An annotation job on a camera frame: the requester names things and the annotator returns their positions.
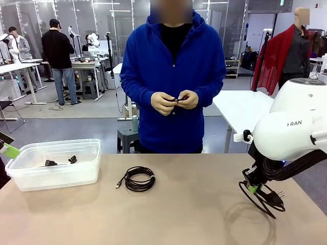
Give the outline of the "person's right hand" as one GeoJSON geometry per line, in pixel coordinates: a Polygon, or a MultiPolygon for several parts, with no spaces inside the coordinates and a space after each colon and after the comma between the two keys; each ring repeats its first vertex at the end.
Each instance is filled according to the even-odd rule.
{"type": "Polygon", "coordinates": [[[164,92],[155,92],[151,95],[151,106],[163,116],[168,116],[176,105],[175,98],[164,92]]]}

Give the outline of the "person's left hand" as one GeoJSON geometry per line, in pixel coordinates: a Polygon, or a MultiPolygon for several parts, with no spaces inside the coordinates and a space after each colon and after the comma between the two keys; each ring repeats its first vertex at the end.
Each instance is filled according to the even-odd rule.
{"type": "Polygon", "coordinates": [[[197,106],[199,97],[194,91],[184,90],[179,94],[177,100],[177,106],[183,109],[192,110],[197,106]]]}

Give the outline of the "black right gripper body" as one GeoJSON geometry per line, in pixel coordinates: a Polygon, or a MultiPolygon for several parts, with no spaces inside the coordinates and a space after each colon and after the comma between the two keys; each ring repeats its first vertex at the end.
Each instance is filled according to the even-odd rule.
{"type": "Polygon", "coordinates": [[[262,165],[253,165],[252,168],[247,168],[242,171],[245,179],[246,187],[262,186],[266,184],[266,176],[263,173],[262,165]]]}

